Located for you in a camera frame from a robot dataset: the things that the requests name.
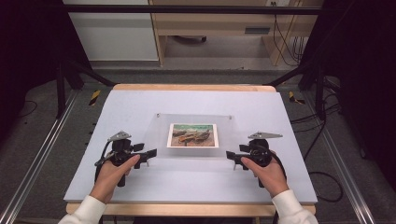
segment white tabletop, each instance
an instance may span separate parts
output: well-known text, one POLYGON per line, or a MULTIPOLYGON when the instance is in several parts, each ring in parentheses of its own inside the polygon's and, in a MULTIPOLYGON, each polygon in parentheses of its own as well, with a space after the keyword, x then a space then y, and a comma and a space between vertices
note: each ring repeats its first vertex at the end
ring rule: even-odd
POLYGON ((289 186, 301 203, 317 201, 278 92, 113 90, 64 196, 66 201, 80 202, 91 191, 94 163, 107 138, 119 131, 129 133, 132 144, 145 143, 145 150, 157 148, 158 156, 149 160, 149 167, 142 163, 126 177, 125 187, 116 188, 113 203, 270 203, 257 178, 240 165, 234 171, 233 161, 225 156, 226 150, 242 153, 238 145, 247 144, 248 136, 257 131, 283 135, 268 142, 282 160, 289 186), (177 115, 181 122, 189 118, 218 121, 219 148, 198 153, 200 149, 178 148, 184 150, 179 154, 167 148, 163 136, 169 130, 164 127, 177 121, 177 115))

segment table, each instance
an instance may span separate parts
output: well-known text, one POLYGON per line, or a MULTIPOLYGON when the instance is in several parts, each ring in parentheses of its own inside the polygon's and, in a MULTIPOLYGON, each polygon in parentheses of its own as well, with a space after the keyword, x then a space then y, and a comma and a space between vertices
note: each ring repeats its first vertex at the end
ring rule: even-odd
MULTIPOLYGON (((255 95, 258 95, 260 97, 266 96, 276 99, 276 102, 278 105, 272 105, 274 107, 278 107, 279 105, 283 106, 283 102, 279 98, 279 94, 276 92, 276 90, 273 87, 266 87, 266 86, 249 86, 249 85, 139 85, 139 84, 120 84, 114 87, 113 91, 110 93, 109 97, 107 98, 106 104, 104 106, 104 111, 102 112, 101 118, 99 118, 96 129, 92 135, 92 140, 88 145, 87 151, 84 155, 83 160, 81 161, 81 165, 78 167, 78 171, 69 187, 69 190, 66 193, 65 200, 68 201, 68 205, 66 207, 66 211, 68 213, 73 213, 79 206, 80 201, 82 198, 89 193, 89 191, 92 188, 92 180, 86 181, 86 173, 87 169, 86 167, 91 167, 92 170, 91 172, 94 172, 93 169, 93 161, 97 160, 100 155, 99 151, 94 151, 92 150, 93 148, 96 148, 97 145, 101 146, 104 143, 97 143, 100 142, 97 139, 97 136, 101 135, 100 132, 108 132, 104 128, 101 127, 108 127, 107 124, 109 121, 106 121, 103 119, 103 116, 106 116, 106 107, 111 105, 111 102, 108 101, 117 101, 120 98, 115 98, 115 96, 118 96, 118 94, 121 94, 123 92, 127 93, 134 93, 134 96, 148 96, 150 94, 154 93, 160 93, 162 96, 166 94, 176 94, 180 95, 180 99, 183 98, 183 95, 188 96, 188 94, 202 94, 202 95, 210 95, 213 96, 212 99, 207 99, 208 102, 214 102, 217 103, 218 105, 225 105, 223 102, 217 102, 219 98, 217 97, 224 97, 226 95, 230 95, 233 97, 233 99, 236 102, 239 102, 242 104, 242 102, 238 101, 238 97, 241 99, 244 99, 244 97, 247 97, 246 102, 248 104, 248 97, 253 97, 255 95)), ((132 99, 128 99, 125 102, 132 102, 132 99)), ((149 117, 149 111, 152 110, 152 107, 155 107, 153 104, 147 104, 147 105, 142 105, 145 107, 145 113, 147 117, 149 117)), ((282 141, 271 141, 269 140, 270 146, 273 146, 274 148, 280 148, 280 146, 285 145, 285 146, 290 146, 290 148, 294 148, 294 150, 277 150, 276 153, 278 156, 284 159, 282 160, 286 172, 288 173, 288 180, 290 187, 292 189, 295 189, 295 193, 297 195, 297 198, 299 200, 301 199, 302 205, 304 208, 308 209, 312 213, 315 214, 315 206, 314 203, 317 201, 316 200, 316 195, 315 192, 312 188, 312 184, 310 182, 309 176, 307 174, 306 168, 304 166, 304 162, 302 160, 301 153, 299 152, 298 145, 295 142, 295 137, 292 132, 292 129, 289 124, 289 120, 287 119, 287 114, 286 110, 284 107, 280 107, 279 111, 276 111, 276 113, 271 112, 270 114, 276 114, 276 117, 281 118, 281 120, 285 121, 285 124, 282 124, 281 126, 284 126, 283 128, 279 130, 283 130, 282 134, 284 134, 284 137, 282 141), (294 169, 293 167, 290 167, 291 165, 294 166, 294 164, 299 164, 298 169, 294 169)), ((185 110, 184 112, 190 111, 188 108, 184 108, 182 110, 185 110)), ((205 111, 207 110, 212 110, 211 112, 216 112, 215 109, 210 109, 206 108, 205 111)), ((221 108, 221 111, 226 111, 225 115, 227 115, 227 112, 229 112, 227 108, 221 108)), ((237 112, 235 112, 235 119, 240 119, 239 117, 236 116, 237 112)), ((135 133, 133 130, 128 130, 126 131, 131 132, 132 136, 137 139, 144 139, 144 136, 141 135, 139 136, 139 133, 135 133)), ((242 137, 239 141, 247 141, 247 136, 242 137)), ((142 165, 141 170, 134 170, 132 172, 132 177, 131 179, 134 178, 140 178, 142 180, 142 174, 149 174, 152 175, 151 172, 156 171, 160 172, 160 170, 156 170, 156 165, 160 165, 159 161, 169 161, 169 160, 174 160, 174 161, 183 161, 185 160, 185 157, 176 157, 172 158, 169 157, 169 152, 168 154, 164 153, 165 150, 159 150, 159 155, 157 160, 153 160, 150 162, 150 167, 146 167, 145 165, 142 165)), ((199 162, 200 160, 189 160, 188 162, 195 163, 199 162)), ((116 189, 116 192, 114 194, 113 199, 116 200, 114 203, 109 203, 107 205, 107 209, 105 211, 105 215, 113 215, 113 216, 177 216, 177 217, 270 217, 274 215, 275 208, 271 203, 271 198, 269 197, 268 193, 266 190, 259 189, 258 188, 258 183, 257 179, 252 176, 249 172, 246 171, 241 171, 242 168, 237 169, 236 171, 232 171, 233 167, 233 162, 232 161, 227 161, 226 159, 219 158, 218 154, 215 153, 215 155, 210 158, 210 160, 206 160, 206 163, 208 163, 209 169, 200 171, 205 175, 201 175, 203 179, 205 178, 210 178, 207 177, 208 175, 210 176, 214 175, 216 178, 221 178, 222 176, 228 176, 225 178, 225 180, 222 179, 214 179, 213 181, 217 181, 217 185, 223 184, 223 182, 226 182, 229 184, 230 181, 227 178, 233 178, 234 176, 238 178, 244 178, 244 181, 241 181, 241 186, 238 186, 238 183, 232 182, 233 184, 229 186, 236 185, 238 188, 244 188, 246 187, 246 191, 252 192, 251 195, 249 195, 248 192, 244 192, 242 190, 237 191, 241 192, 243 197, 240 196, 235 196, 237 199, 236 201, 238 202, 233 202, 234 198, 219 198, 217 199, 216 196, 214 197, 213 202, 209 202, 208 199, 205 198, 205 195, 200 195, 198 198, 203 198, 202 201, 198 202, 199 200, 197 198, 194 198, 194 195, 187 195, 187 196, 180 196, 180 193, 178 195, 173 195, 172 198, 166 198, 166 196, 163 196, 162 194, 155 195, 155 192, 152 191, 152 188, 155 188, 154 186, 151 185, 146 185, 142 188, 142 190, 139 190, 139 185, 133 185, 132 181, 128 181, 128 178, 126 180, 126 187, 131 186, 131 188, 134 188, 134 192, 132 192, 132 196, 129 194, 129 190, 124 187, 123 189, 116 189), (219 170, 223 169, 223 165, 227 168, 226 171, 222 171, 220 175, 216 175, 216 172, 218 170, 211 170, 211 165, 210 162, 212 162, 214 167, 219 167, 219 170), (150 199, 149 195, 143 195, 142 194, 154 194, 155 198, 154 200, 150 199), (125 198, 125 195, 128 195, 128 197, 137 197, 136 199, 131 201, 122 201, 125 198), (252 196, 251 198, 259 198, 257 202, 254 202, 254 199, 249 199, 251 202, 243 202, 244 198, 249 196, 252 196)), ((173 175, 177 174, 179 175, 175 170, 171 171, 164 171, 165 175, 173 175)), ((170 181, 166 182, 163 180, 159 180, 160 183, 162 184, 161 188, 166 188, 166 185, 171 185, 170 181)), ((227 190, 235 190, 230 187, 230 189, 222 189, 221 191, 227 191, 227 190)))

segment handheld controller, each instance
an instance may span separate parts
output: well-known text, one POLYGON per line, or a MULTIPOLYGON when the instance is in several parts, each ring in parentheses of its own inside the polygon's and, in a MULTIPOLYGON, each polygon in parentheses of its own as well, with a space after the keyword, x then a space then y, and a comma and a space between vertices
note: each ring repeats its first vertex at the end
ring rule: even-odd
MULTIPOLYGON (((272 158, 274 158, 282 168, 283 174, 286 176, 285 169, 283 168, 282 162, 279 157, 269 149, 267 140, 265 139, 253 139, 248 142, 248 145, 239 145, 239 150, 247 152, 249 154, 236 154, 231 151, 226 151, 227 159, 233 160, 235 162, 234 169, 236 165, 242 165, 244 170, 248 170, 246 165, 242 163, 242 157, 246 157, 254 161, 261 167, 265 167, 270 164, 272 158)), ((259 187, 264 188, 264 185, 259 179, 259 187)))
MULTIPOLYGON (((145 144, 140 143, 140 144, 136 144, 136 145, 132 146, 131 140, 126 139, 126 138, 130 137, 131 135, 129 135, 127 133, 120 132, 120 133, 118 133, 117 136, 118 136, 118 138, 110 138, 107 141, 104 152, 106 151, 108 144, 110 142, 113 142, 112 149, 107 154, 107 156, 104 157, 104 154, 102 154, 101 159, 95 163, 95 166, 96 166, 95 181, 96 181, 97 177, 99 176, 100 170, 102 169, 102 165, 105 161, 111 161, 113 163, 113 165, 121 166, 126 161, 128 161, 130 158, 132 158, 132 156, 140 155, 139 161, 134 166, 135 169, 140 169, 140 163, 146 162, 149 166, 149 159, 157 156, 157 149, 152 149, 152 150, 149 150, 149 151, 143 152, 143 153, 136 153, 137 151, 143 150, 145 144)), ((121 178, 121 180, 117 184, 117 186, 118 187, 125 186, 125 175, 121 178)))

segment picture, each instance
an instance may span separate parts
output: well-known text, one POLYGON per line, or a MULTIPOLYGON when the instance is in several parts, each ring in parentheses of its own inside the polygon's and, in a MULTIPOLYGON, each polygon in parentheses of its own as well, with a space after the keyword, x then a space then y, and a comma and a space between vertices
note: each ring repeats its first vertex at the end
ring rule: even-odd
POLYGON ((219 147, 216 124, 173 123, 168 147, 219 147))

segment black cable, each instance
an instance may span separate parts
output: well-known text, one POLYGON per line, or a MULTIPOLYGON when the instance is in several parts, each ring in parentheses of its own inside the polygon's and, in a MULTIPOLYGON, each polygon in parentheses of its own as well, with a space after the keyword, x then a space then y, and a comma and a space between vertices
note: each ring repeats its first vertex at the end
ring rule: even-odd
POLYGON ((105 152, 106 152, 106 149, 108 147, 108 144, 110 144, 110 142, 107 142, 106 145, 105 145, 105 148, 103 148, 103 152, 102 152, 102 156, 100 157, 100 160, 105 157, 105 152))
POLYGON ((335 110, 333 110, 333 111, 331 111, 330 113, 328 113, 327 115, 330 115, 330 114, 332 114, 332 113, 335 113, 335 112, 339 112, 339 111, 341 111, 341 105, 340 104, 336 104, 337 105, 337 109, 335 109, 335 110))
MULTIPOLYGON (((327 96, 325 97, 325 99, 324 99, 324 103, 326 103, 326 100, 327 100, 329 97, 332 97, 332 96, 337 96, 337 95, 336 95, 336 94, 327 95, 327 96)), ((335 105, 329 106, 328 108, 323 108, 323 110, 324 110, 324 111, 327 111, 327 110, 336 108, 337 106, 339 106, 339 104, 335 104, 335 105)), ((304 155, 304 161, 306 161, 306 158, 308 157, 308 155, 309 155, 309 153, 311 152, 312 148, 314 147, 315 143, 318 141, 318 138, 320 137, 320 134, 323 132, 323 129, 324 129, 325 125, 326 125, 326 121, 327 121, 327 116, 328 116, 328 115, 329 115, 329 114, 325 113, 325 117, 324 117, 324 120, 323 120, 323 122, 322 122, 322 124, 321 124, 321 128, 320 128, 320 130, 319 130, 317 136, 315 137, 314 141, 312 142, 311 146, 309 147, 309 149, 306 151, 306 153, 305 153, 305 155, 304 155)), ((340 184, 340 182, 339 182, 334 176, 329 175, 329 174, 324 173, 324 172, 320 172, 320 171, 309 172, 308 174, 309 174, 309 175, 326 175, 327 177, 331 178, 331 179, 337 184, 338 188, 340 189, 340 195, 339 195, 336 199, 327 199, 327 198, 324 198, 324 197, 321 197, 321 196, 317 196, 319 199, 321 199, 321 200, 323 200, 323 201, 325 201, 325 202, 328 202, 328 203, 337 203, 337 202, 341 201, 341 199, 344 197, 344 190, 343 190, 343 187, 342 187, 342 185, 340 184)))
POLYGON ((326 125, 326 119, 323 120, 323 124, 317 134, 317 136, 315 137, 314 141, 312 142, 311 146, 309 147, 309 149, 306 151, 305 155, 304 155, 304 161, 306 160, 306 158, 308 157, 309 153, 311 152, 312 148, 314 147, 314 144, 318 141, 320 134, 323 132, 324 126, 326 125))
POLYGON ((303 48, 304 48, 304 38, 302 36, 300 36, 300 37, 295 36, 294 40, 293 40, 293 47, 292 47, 293 55, 292 55, 292 57, 295 58, 295 60, 297 61, 298 64, 300 64, 301 59, 303 58, 303 48), (300 39, 299 48, 298 48, 298 50, 296 50, 298 39, 300 39))
POLYGON ((316 129, 317 127, 320 127, 320 126, 322 126, 323 125, 323 123, 320 123, 320 124, 318 124, 317 126, 315 126, 315 127, 312 127, 312 128, 309 128, 309 129, 305 129, 305 130, 300 130, 300 131, 294 131, 294 133, 305 133, 305 132, 309 132, 309 131, 312 131, 312 130, 314 130, 314 129, 316 129))
POLYGON ((35 108, 33 108, 31 111, 29 111, 28 113, 26 113, 24 115, 18 116, 18 118, 26 117, 26 116, 32 114, 37 109, 37 103, 36 102, 34 102, 34 101, 25 101, 25 103, 33 103, 35 105, 35 108))
MULTIPOLYGON (((336 107, 339 107, 339 106, 340 106, 340 104, 335 104, 335 105, 329 106, 328 108, 325 109, 325 111, 332 110, 332 109, 334 109, 334 108, 336 108, 336 107)), ((334 113, 334 112, 336 112, 336 111, 339 111, 339 108, 337 108, 337 109, 334 110, 334 111, 328 112, 327 115, 330 115, 330 114, 332 114, 332 113, 334 113)), ((318 114, 313 114, 313 115, 309 115, 309 116, 306 116, 306 117, 303 117, 303 118, 299 118, 299 119, 292 119, 292 120, 290 121, 290 124, 297 124, 297 123, 308 122, 308 121, 310 121, 310 120, 312 120, 312 119, 315 119, 317 116, 318 116, 318 114)))
POLYGON ((341 88, 339 86, 331 83, 327 79, 325 79, 325 82, 323 83, 323 87, 326 87, 326 91, 329 91, 328 89, 330 89, 334 93, 338 93, 341 90, 341 88))
MULTIPOLYGON (((275 44, 275 47, 277 48, 277 50, 279 51, 279 54, 280 54, 280 57, 282 57, 282 59, 283 59, 283 62, 285 63, 285 64, 287 64, 287 65, 289 65, 289 66, 297 66, 298 64, 289 64, 289 63, 287 63, 286 62, 286 60, 285 60, 285 58, 283 57, 283 53, 282 53, 282 51, 279 49, 279 47, 277 46, 277 43, 276 43, 276 40, 275 40, 275 30, 276 30, 276 27, 278 27, 277 26, 277 20, 276 20, 276 15, 274 15, 274 17, 275 17, 275 21, 274 21, 274 30, 273 30, 273 39, 274 39, 274 44, 275 44)), ((288 51, 289 51, 289 53, 290 53, 290 50, 289 50, 289 48, 288 48, 288 44, 286 43, 286 40, 283 38, 283 35, 282 35, 282 33, 280 32, 280 30, 279 30, 279 33, 280 33, 280 35, 282 36, 282 39, 283 39, 283 41, 285 42, 285 44, 286 44, 286 48, 288 49, 288 51)))
POLYGON ((341 185, 341 183, 334 176, 329 175, 329 174, 324 173, 324 172, 320 172, 320 171, 309 172, 308 174, 309 175, 326 175, 327 177, 332 179, 338 185, 338 188, 340 189, 340 195, 336 199, 327 199, 327 198, 321 197, 320 195, 317 196, 319 199, 321 199, 321 200, 323 200, 325 202, 328 202, 328 203, 338 203, 344 197, 343 186, 341 185))
MULTIPOLYGON (((271 155, 277 161, 277 163, 279 164, 280 168, 282 169, 283 176, 285 176, 285 179, 287 179, 285 167, 283 167, 282 161, 280 160, 280 158, 274 152, 271 152, 271 155)), ((274 214, 274 217, 273 217, 273 224, 276 224, 278 222, 278 220, 279 220, 279 213, 275 210, 275 214, 274 214)))

